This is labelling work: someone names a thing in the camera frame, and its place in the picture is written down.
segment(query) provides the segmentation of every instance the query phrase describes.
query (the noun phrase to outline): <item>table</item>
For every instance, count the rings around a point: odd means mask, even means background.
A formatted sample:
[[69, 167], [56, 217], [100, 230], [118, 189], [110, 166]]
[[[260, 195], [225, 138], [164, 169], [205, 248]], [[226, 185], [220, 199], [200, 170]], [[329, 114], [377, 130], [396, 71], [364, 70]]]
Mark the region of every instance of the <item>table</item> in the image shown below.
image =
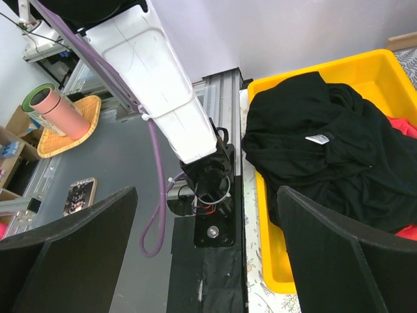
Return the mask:
[[[395, 52], [413, 86], [417, 89], [417, 48]], [[249, 111], [248, 91], [240, 92], [240, 122], [243, 138]], [[242, 152], [243, 196], [246, 233], [246, 271], [248, 275], [249, 312], [301, 313], [297, 294], [279, 294], [269, 290], [263, 280], [259, 215], [255, 184], [255, 168]]]
[[[180, 172], [178, 158], [159, 131], [158, 137], [165, 176], [174, 177]], [[143, 308], [146, 312], [166, 312], [175, 215], [167, 212], [164, 245], [157, 256], [148, 259], [139, 250], [141, 230], [155, 210], [159, 195], [146, 122], [136, 117], [121, 123], [114, 120], [111, 112], [102, 114], [91, 137], [84, 144], [59, 155], [59, 158], [59, 165], [55, 165], [56, 172], [34, 227], [62, 217], [68, 188], [74, 181], [96, 178], [95, 202], [120, 188], [135, 186], [138, 195], [137, 214], [109, 311], [134, 313], [142, 312]], [[157, 225], [158, 221], [148, 233], [147, 247], [153, 247], [157, 242]]]

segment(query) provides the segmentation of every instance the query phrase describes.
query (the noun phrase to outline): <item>pink tumbler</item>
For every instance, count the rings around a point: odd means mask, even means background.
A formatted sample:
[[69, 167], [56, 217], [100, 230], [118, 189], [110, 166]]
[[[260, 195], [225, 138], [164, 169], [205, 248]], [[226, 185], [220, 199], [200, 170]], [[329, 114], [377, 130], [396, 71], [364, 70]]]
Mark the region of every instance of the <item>pink tumbler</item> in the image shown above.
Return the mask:
[[68, 103], [67, 99], [51, 88], [39, 91], [32, 98], [30, 106], [73, 140], [80, 139], [90, 129], [90, 123]]

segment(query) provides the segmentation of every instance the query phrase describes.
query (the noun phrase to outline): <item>yellow bin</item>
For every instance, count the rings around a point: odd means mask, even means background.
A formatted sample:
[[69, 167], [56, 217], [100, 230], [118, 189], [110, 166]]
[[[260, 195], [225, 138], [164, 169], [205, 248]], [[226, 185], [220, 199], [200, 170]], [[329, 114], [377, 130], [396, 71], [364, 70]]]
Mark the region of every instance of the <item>yellow bin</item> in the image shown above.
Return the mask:
[[[389, 50], [370, 51], [255, 80], [248, 86], [249, 102], [257, 93], [270, 89], [291, 76], [313, 71], [320, 72], [327, 83], [349, 84], [364, 98], [372, 101], [385, 115], [407, 118], [412, 124], [417, 125], [417, 92]], [[274, 292], [295, 293], [283, 233], [269, 221], [265, 181], [258, 172], [256, 185], [265, 283]]]

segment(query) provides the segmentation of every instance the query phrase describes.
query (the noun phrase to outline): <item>white wall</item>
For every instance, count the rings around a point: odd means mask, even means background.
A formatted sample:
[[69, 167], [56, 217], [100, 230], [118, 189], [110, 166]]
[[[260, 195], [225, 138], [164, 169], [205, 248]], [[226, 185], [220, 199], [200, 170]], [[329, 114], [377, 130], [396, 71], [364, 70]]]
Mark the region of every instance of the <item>white wall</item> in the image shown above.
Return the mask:
[[[17, 15], [0, 1], [0, 12], [14, 21]], [[36, 86], [53, 82], [35, 64], [27, 64], [23, 59], [26, 43], [20, 30], [0, 16], [0, 125], [6, 126], [16, 107]]]
[[152, 0], [192, 81], [240, 67], [261, 78], [417, 31], [416, 0]]

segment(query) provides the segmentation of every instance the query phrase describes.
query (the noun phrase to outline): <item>gray table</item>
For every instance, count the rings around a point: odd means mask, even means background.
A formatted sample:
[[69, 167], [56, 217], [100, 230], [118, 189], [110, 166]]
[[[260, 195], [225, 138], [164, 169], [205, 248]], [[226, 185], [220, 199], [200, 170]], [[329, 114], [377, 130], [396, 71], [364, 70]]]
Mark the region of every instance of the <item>gray table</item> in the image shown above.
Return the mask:
[[[165, 177], [180, 172], [178, 158], [159, 134]], [[147, 125], [140, 117], [125, 122], [101, 117], [93, 135], [82, 145], [62, 154], [35, 227], [62, 217], [68, 188], [74, 181], [94, 177], [94, 202], [124, 186], [135, 186], [138, 206], [110, 312], [165, 312], [171, 269], [174, 214], [167, 213], [164, 246], [147, 259], [139, 250], [139, 236], [159, 199], [156, 165]], [[147, 247], [154, 246], [157, 227], [149, 230]]]

